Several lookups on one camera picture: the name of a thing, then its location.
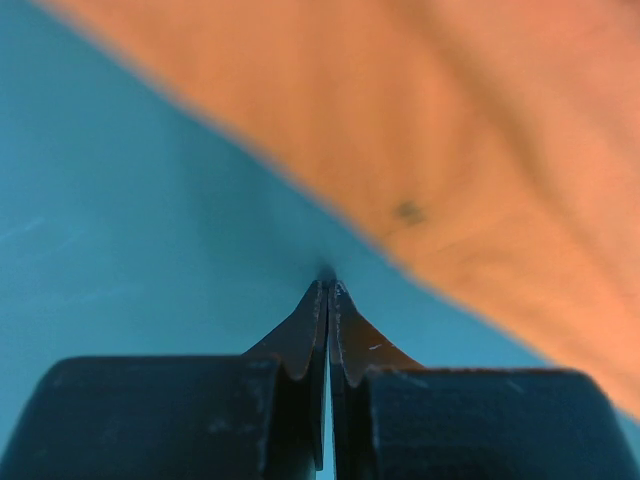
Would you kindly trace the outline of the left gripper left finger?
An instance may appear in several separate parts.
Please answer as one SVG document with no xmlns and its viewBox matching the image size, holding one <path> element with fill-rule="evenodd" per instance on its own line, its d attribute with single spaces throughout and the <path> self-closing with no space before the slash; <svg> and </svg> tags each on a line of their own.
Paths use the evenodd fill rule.
<svg viewBox="0 0 640 480">
<path fill-rule="evenodd" d="M 36 385 L 5 479 L 312 479 L 323 467 L 327 287 L 248 351 L 75 357 Z"/>
</svg>

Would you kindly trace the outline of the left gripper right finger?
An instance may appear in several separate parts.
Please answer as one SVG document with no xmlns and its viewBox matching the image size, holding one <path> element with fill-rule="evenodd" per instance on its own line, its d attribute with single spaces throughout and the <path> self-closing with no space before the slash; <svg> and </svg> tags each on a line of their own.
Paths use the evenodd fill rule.
<svg viewBox="0 0 640 480">
<path fill-rule="evenodd" d="M 635 479 L 613 408 L 569 369 L 427 368 L 328 289 L 339 479 Z"/>
</svg>

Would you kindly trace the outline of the orange t shirt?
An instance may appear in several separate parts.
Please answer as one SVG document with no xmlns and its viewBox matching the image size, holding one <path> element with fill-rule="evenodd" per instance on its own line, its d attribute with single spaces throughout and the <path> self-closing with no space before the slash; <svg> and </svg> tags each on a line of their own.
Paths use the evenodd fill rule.
<svg viewBox="0 0 640 480">
<path fill-rule="evenodd" d="M 638 414 L 637 2 L 46 8 Z"/>
</svg>

